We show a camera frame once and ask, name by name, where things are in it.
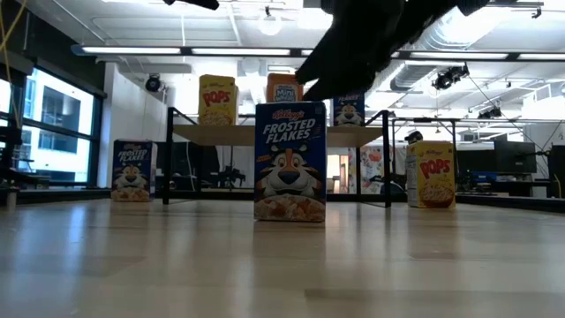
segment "computer monitor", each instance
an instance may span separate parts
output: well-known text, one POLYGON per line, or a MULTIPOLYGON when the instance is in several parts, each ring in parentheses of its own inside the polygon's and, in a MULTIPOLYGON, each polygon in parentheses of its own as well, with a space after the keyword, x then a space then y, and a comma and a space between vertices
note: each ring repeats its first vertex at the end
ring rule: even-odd
POLYGON ((496 170, 502 173, 536 173, 536 148, 530 142, 495 141, 496 170))

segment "fluorescent light fixture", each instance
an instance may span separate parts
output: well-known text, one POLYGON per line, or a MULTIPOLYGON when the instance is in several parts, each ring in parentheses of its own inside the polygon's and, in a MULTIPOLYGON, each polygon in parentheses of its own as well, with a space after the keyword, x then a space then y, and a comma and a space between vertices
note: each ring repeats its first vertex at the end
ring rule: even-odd
POLYGON ((519 60, 565 60, 565 53, 562 54, 520 54, 519 60))
POLYGON ((228 55, 228 56, 290 56, 289 49, 224 49, 224 48, 197 48, 192 49, 193 55, 228 55))
POLYGON ((269 65, 267 67, 267 71, 269 72, 285 72, 288 74, 294 74, 295 68, 288 65, 269 65))
POLYGON ((135 47, 83 47, 85 53, 90 54, 163 54, 163 55, 178 55, 180 48, 135 48, 135 47))
POLYGON ((482 53, 482 52, 412 52, 412 58, 428 58, 442 60, 503 60, 509 55, 506 53, 482 53))
POLYGON ((455 61, 406 61, 406 65, 418 65, 418 66, 465 66, 465 62, 455 62, 455 61))
POLYGON ((105 3, 117 4, 165 4, 160 0, 102 0, 105 3))

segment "wall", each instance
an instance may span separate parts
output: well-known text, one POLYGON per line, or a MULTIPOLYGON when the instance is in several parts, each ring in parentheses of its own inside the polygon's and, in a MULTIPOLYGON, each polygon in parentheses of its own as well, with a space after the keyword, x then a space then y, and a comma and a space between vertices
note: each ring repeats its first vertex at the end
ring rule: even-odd
POLYGON ((126 78, 116 64, 106 65, 98 186, 111 186, 116 139, 165 141, 167 106, 126 78))

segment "window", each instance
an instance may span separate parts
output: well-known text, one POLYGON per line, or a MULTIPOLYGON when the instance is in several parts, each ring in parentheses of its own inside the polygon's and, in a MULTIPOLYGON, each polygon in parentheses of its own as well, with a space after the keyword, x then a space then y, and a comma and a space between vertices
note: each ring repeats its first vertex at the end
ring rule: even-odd
POLYGON ((27 78, 24 117, 31 118, 34 114, 35 80, 27 78))
POLYGON ((27 77, 24 117, 78 133, 92 133, 94 97, 46 72, 27 77))
POLYGON ((54 132, 42 131, 39 133, 38 148, 77 153, 77 139, 54 132))
POLYGON ((0 79, 0 111, 10 111, 11 87, 10 83, 0 79))
POLYGON ((91 145, 98 143, 94 97, 40 70, 27 77, 23 97, 17 169, 50 181, 88 182, 91 145))
POLYGON ((29 162, 19 162, 19 170, 51 181, 87 182, 90 140, 27 125, 22 140, 29 162))

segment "cereal box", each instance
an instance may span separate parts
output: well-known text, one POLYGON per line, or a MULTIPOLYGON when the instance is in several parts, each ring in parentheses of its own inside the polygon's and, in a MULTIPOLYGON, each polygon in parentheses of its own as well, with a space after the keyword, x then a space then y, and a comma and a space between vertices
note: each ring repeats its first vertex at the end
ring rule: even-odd
POLYGON ((112 199, 146 202, 154 198, 157 145, 150 140, 114 141, 112 199))
POLYGON ((365 94, 356 93, 333 100, 334 126, 365 125, 365 94))
POLYGON ((199 122, 201 125, 237 123, 237 87, 232 77, 200 76, 199 122))
POLYGON ((408 204, 417 208, 452 208, 456 182, 450 142, 419 141, 408 146, 408 204))
POLYGON ((323 102, 257 105, 255 219, 326 219, 326 106, 323 102))
POLYGON ((304 87, 289 74, 270 73, 267 76, 267 102, 300 102, 304 87))

